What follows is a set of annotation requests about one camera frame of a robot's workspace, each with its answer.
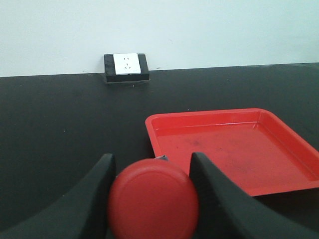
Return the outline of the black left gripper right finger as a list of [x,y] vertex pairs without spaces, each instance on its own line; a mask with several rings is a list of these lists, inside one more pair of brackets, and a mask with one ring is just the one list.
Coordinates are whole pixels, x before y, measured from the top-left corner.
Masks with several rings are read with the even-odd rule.
[[199,239],[317,239],[319,234],[266,207],[233,183],[201,152],[190,174],[199,199]]

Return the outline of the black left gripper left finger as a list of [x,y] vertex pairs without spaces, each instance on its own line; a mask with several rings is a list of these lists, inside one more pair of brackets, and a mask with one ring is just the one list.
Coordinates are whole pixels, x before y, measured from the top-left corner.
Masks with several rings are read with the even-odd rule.
[[2,239],[103,239],[106,205],[116,176],[112,154],[104,154],[87,175],[56,202],[1,233]]

